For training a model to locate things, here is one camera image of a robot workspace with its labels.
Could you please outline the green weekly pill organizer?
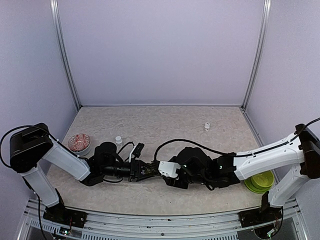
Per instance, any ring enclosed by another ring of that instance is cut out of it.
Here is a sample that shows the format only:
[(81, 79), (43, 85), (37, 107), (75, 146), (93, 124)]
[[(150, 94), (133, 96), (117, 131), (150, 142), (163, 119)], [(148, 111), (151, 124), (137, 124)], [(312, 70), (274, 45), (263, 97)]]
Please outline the green weekly pill organizer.
[(159, 175), (159, 171), (155, 168), (147, 168), (146, 173), (155, 176)]

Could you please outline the small white pill bottle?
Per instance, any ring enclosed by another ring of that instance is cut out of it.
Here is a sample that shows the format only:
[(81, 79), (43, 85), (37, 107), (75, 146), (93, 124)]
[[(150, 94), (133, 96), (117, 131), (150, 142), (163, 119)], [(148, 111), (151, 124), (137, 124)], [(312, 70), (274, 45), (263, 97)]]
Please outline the small white pill bottle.
[(203, 126), (204, 132), (207, 133), (210, 130), (210, 123), (206, 122)]

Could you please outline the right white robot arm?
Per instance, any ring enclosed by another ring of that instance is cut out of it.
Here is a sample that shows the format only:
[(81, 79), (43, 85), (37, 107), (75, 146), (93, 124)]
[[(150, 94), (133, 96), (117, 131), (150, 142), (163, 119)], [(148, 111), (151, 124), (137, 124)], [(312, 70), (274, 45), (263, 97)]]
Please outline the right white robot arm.
[(260, 222), (266, 222), (306, 182), (320, 177), (320, 139), (305, 124), (269, 145), (215, 159), (198, 147), (185, 147), (169, 161), (161, 161), (158, 172), (168, 186), (187, 189), (190, 184), (202, 184), (212, 191), (287, 165), (290, 171), (267, 191), (255, 212)]

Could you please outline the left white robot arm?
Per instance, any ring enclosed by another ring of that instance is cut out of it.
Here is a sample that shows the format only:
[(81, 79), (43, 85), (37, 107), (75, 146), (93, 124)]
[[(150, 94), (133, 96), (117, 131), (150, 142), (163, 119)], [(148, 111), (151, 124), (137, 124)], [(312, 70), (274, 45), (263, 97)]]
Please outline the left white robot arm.
[(139, 182), (156, 175), (153, 163), (139, 159), (144, 147), (142, 143), (133, 149), (130, 154), (133, 158), (124, 161), (116, 145), (109, 141), (97, 146), (92, 157), (81, 157), (59, 142), (45, 123), (15, 127), (7, 131), (1, 140), (7, 136), (10, 136), (10, 163), (4, 166), (20, 174), (50, 214), (61, 223), (70, 218), (70, 211), (65, 207), (58, 190), (47, 179), (39, 161), (53, 164), (88, 187), (105, 182), (106, 176)]

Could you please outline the green plate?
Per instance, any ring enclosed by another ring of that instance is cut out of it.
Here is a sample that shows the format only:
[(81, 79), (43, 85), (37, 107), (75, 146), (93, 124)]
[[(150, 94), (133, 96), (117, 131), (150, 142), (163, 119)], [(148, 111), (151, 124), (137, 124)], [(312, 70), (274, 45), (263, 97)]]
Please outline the green plate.
[(255, 186), (251, 179), (246, 179), (244, 181), (245, 186), (253, 193), (256, 194), (264, 194), (265, 192), (267, 192), (270, 188), (269, 187), (260, 187), (260, 186)]

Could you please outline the red patterned bowl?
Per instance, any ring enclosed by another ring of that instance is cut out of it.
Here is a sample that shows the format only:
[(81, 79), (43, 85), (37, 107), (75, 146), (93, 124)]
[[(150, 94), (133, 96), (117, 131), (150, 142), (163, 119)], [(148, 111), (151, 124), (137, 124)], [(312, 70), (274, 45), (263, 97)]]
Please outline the red patterned bowl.
[(87, 155), (91, 150), (91, 138), (86, 133), (77, 133), (68, 140), (68, 148), (79, 156)]

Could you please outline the green bowl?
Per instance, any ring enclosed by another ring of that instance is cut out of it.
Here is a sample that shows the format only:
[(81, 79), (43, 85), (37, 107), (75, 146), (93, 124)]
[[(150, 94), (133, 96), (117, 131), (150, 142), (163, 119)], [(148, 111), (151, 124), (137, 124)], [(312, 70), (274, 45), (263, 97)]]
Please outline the green bowl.
[(271, 170), (258, 173), (251, 177), (252, 184), (258, 189), (269, 188), (274, 184), (274, 174)]

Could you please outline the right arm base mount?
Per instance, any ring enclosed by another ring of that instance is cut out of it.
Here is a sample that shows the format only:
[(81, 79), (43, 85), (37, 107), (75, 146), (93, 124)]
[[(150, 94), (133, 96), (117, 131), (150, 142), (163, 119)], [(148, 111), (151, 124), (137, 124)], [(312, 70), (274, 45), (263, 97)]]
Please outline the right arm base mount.
[(283, 217), (283, 206), (271, 206), (269, 191), (261, 198), (261, 206), (258, 208), (243, 210), (238, 213), (242, 228), (275, 221)]

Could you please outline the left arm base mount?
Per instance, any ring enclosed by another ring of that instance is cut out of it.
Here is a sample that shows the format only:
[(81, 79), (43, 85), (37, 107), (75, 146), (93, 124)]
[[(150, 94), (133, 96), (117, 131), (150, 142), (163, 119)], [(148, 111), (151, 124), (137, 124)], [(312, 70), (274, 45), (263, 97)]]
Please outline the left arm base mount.
[(52, 207), (45, 207), (43, 218), (55, 223), (68, 225), (83, 229), (87, 220), (87, 213), (84, 211), (67, 208), (57, 189), (58, 204)]

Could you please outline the aluminium front rail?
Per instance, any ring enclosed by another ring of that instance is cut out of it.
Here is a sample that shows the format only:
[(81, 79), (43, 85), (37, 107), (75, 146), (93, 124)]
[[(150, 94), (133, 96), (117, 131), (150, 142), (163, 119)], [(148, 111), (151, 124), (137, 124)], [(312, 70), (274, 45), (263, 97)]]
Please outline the aluminium front rail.
[[(254, 230), (263, 225), (242, 227), (239, 212), (234, 210), (212, 214), (192, 215), (132, 215), (101, 212), (69, 207), (87, 213), (83, 228), (72, 227), (70, 235), (59, 234), (67, 226), (42, 219), (44, 232), (61, 236), (66, 240), (237, 240), (239, 233)], [(272, 239), (310, 240), (305, 221), (295, 199), (284, 205), (283, 224)], [(40, 230), (38, 201), (30, 199), (18, 225), (14, 240), (26, 240), (32, 230)]]

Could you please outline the left aluminium corner post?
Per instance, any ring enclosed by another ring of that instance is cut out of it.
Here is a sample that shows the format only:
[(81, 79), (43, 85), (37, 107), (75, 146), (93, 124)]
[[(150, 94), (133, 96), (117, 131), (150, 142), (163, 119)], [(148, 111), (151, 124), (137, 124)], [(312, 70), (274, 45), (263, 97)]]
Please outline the left aluminium corner post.
[(50, 0), (50, 9), (51, 9), (51, 15), (53, 19), (55, 34), (57, 37), (58, 49), (60, 52), (67, 84), (71, 93), (71, 97), (72, 97), (75, 109), (78, 112), (81, 109), (82, 104), (81, 104), (80, 97), (76, 88), (76, 84), (74, 82), (74, 78), (72, 75), (70, 61), (68, 59), (67, 48), (64, 41), (62, 22), (60, 18), (59, 4), (57, 0)]

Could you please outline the aluminium corner post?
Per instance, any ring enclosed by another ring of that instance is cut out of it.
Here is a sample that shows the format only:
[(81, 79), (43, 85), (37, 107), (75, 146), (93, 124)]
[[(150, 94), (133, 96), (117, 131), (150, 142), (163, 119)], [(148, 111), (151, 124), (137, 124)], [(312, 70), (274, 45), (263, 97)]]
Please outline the aluminium corner post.
[(262, 55), (263, 55), (263, 48), (264, 48), (267, 29), (268, 29), (271, 5), (272, 5), (271, 0), (264, 1), (256, 51), (255, 51), (253, 64), (252, 64), (252, 68), (251, 68), (251, 72), (250, 72), (250, 76), (249, 76), (249, 82), (248, 82), (246, 92), (244, 94), (244, 99), (243, 99), (242, 105), (241, 105), (241, 108), (244, 112), (247, 110), (247, 108), (249, 106), (249, 101), (252, 96), (254, 85), (256, 82), (256, 78), (257, 78), (257, 74), (259, 71), (259, 66), (260, 66)]
[(60, 52), (67, 84), (71, 93), (71, 97), (72, 97), (75, 109), (78, 112), (81, 109), (82, 104), (81, 104), (80, 97), (76, 88), (76, 84), (74, 82), (74, 78), (72, 75), (70, 61), (68, 59), (67, 48), (64, 41), (62, 22), (60, 18), (59, 4), (57, 0), (50, 0), (50, 9), (51, 9), (51, 15), (53, 19), (55, 34), (57, 37), (58, 49)]

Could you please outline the right aluminium corner post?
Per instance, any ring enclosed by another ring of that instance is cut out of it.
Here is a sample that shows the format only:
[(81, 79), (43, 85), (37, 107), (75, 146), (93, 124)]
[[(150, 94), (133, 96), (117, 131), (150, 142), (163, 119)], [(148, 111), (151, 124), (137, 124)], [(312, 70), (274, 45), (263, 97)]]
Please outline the right aluminium corner post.
[(250, 76), (249, 76), (249, 82), (248, 82), (246, 92), (244, 94), (244, 99), (243, 99), (242, 105), (241, 105), (241, 108), (244, 112), (247, 110), (247, 108), (249, 106), (249, 101), (252, 96), (254, 85), (256, 82), (256, 78), (257, 78), (257, 74), (259, 71), (259, 66), (260, 66), (262, 55), (263, 55), (263, 48), (264, 48), (267, 29), (268, 29), (271, 5), (272, 5), (271, 0), (264, 1), (256, 51), (255, 51), (253, 64), (252, 64), (252, 68), (251, 68), (251, 72), (250, 72)]

